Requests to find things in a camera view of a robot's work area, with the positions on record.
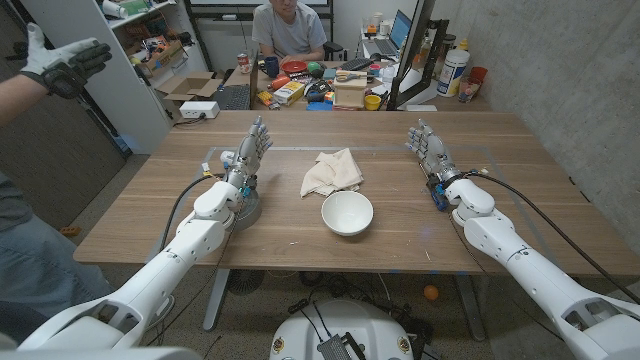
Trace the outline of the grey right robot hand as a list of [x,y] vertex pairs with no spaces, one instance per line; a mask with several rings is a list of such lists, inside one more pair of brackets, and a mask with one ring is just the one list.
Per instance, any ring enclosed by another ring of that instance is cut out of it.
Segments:
[[417,155],[430,187],[440,184],[446,189],[462,177],[442,139],[423,119],[409,128],[405,146]]

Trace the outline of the operator hand in tracking glove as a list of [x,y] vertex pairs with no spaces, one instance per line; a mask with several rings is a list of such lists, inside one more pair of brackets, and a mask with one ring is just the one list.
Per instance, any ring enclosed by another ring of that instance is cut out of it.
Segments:
[[64,99],[79,96],[88,79],[104,70],[112,58],[111,47],[96,38],[47,49],[44,33],[37,24],[27,24],[27,35],[27,63],[20,74]]

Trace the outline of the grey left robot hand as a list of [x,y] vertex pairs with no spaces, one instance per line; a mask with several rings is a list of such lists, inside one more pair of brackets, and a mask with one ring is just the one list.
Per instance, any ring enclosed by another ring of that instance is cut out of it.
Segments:
[[258,115],[234,152],[224,180],[237,188],[255,190],[261,159],[272,145],[268,127]]

